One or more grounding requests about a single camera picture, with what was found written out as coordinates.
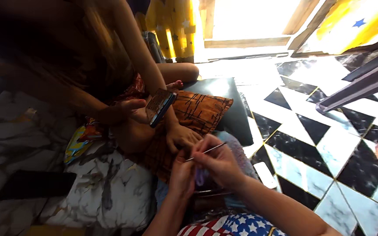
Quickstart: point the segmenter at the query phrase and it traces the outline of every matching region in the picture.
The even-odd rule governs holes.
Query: smartphone
[[[253,167],[259,175],[259,178],[262,181],[263,185],[267,186],[270,189],[274,189],[277,187],[276,181],[270,173],[265,162],[256,163],[253,165]]]
[[[18,170],[0,190],[0,200],[66,196],[76,177],[75,173]]]
[[[177,94],[159,88],[151,101],[145,107],[147,116],[150,119],[150,127],[155,128],[164,116],[170,105],[176,99]]]

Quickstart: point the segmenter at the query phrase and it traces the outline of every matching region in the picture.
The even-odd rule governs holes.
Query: american flag fabric
[[[181,229],[178,236],[286,236],[269,221],[255,213],[226,215],[202,224],[191,224]]]

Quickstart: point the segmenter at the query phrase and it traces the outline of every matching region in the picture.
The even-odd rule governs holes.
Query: pillow
[[[182,126],[188,127],[204,137],[215,130],[218,122],[232,104],[233,99],[179,91],[173,103],[173,109]],[[176,156],[170,152],[165,136],[164,121],[161,121],[145,152],[134,154],[130,159],[146,167],[160,180],[168,183]]]

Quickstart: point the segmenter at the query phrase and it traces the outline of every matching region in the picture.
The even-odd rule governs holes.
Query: yellow curtain
[[[155,31],[166,59],[194,55],[196,17],[191,0],[151,0],[145,26]]]
[[[378,35],[378,0],[338,0],[316,32],[322,51],[341,54]]]

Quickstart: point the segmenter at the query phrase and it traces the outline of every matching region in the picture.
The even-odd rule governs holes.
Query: knee
[[[195,64],[188,63],[188,75],[190,77],[190,81],[197,80],[199,76],[199,68]]]

